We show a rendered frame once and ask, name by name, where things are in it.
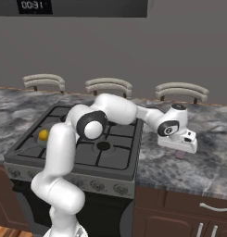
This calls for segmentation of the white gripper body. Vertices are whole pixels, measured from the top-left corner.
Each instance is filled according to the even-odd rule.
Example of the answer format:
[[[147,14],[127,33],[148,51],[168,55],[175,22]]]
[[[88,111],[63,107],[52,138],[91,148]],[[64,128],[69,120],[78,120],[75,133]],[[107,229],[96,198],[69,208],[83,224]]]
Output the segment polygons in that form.
[[[175,142],[170,137],[159,137],[158,145],[191,154],[195,154],[197,151],[197,139],[192,141],[191,139],[185,137],[183,137],[180,142]]]

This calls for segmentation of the yellow lemon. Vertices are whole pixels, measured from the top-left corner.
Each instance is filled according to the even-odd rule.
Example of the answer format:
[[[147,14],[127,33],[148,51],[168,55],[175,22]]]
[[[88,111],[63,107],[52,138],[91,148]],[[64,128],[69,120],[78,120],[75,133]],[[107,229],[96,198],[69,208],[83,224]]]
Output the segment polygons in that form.
[[[41,130],[39,132],[39,139],[41,141],[46,141],[48,139],[49,136],[49,130]]]

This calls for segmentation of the brown drawer front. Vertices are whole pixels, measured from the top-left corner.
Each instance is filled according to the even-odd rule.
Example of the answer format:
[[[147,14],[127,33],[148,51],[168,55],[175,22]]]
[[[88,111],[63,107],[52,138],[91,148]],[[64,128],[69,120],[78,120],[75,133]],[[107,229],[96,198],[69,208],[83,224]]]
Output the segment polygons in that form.
[[[227,219],[227,212],[208,210],[204,207],[200,207],[200,203],[205,203],[213,207],[227,207],[227,200],[176,192],[167,192],[164,206],[171,210]]]

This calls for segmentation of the grey gas hob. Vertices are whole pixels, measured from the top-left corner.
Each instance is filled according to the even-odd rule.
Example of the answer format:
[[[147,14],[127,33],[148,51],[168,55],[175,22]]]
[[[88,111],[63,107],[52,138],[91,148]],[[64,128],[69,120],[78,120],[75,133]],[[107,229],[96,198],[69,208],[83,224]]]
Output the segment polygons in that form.
[[[70,105],[60,103],[50,106],[6,152],[4,166],[9,178],[31,181],[42,171],[46,142],[39,139],[39,132],[63,122],[70,109]],[[140,119],[126,126],[110,122],[99,139],[80,139],[77,142],[74,169],[65,179],[75,185],[77,180],[85,181],[85,187],[81,189],[89,193],[133,199],[142,130],[143,122]],[[8,172],[10,168],[18,170],[20,176],[13,178]],[[92,181],[100,181],[105,188],[100,192],[94,190]],[[128,192],[125,195],[116,193],[113,189],[115,184],[124,185]]]

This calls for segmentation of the brown cupboard door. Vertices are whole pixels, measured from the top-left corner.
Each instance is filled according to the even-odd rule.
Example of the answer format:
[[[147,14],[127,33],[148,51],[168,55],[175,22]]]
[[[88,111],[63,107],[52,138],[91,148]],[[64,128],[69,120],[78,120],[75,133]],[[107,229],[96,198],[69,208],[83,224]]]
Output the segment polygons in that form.
[[[144,219],[138,237],[196,237],[199,223],[204,223],[203,237],[208,220],[182,215],[152,214]]]
[[[30,230],[3,165],[0,165],[0,226],[21,231]]]
[[[218,226],[216,237],[227,237],[227,222],[224,221],[210,221],[207,229],[207,237],[211,236],[214,225]]]

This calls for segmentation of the black oven door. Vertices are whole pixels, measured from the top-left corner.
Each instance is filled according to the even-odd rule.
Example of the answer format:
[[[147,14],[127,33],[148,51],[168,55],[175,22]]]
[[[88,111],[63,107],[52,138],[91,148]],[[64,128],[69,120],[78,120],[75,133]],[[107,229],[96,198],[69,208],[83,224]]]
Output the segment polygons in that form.
[[[51,227],[50,205],[33,193],[29,181],[11,182],[31,232],[44,236]],[[77,220],[89,237],[132,237],[132,199],[88,192],[85,192],[85,198]]]

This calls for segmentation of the black microwave oven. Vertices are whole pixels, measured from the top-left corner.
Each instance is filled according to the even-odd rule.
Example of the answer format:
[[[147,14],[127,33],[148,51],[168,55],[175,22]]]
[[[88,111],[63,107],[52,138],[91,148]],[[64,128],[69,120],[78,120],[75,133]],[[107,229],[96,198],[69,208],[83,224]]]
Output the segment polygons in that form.
[[[0,17],[146,18],[154,0],[0,0]]]

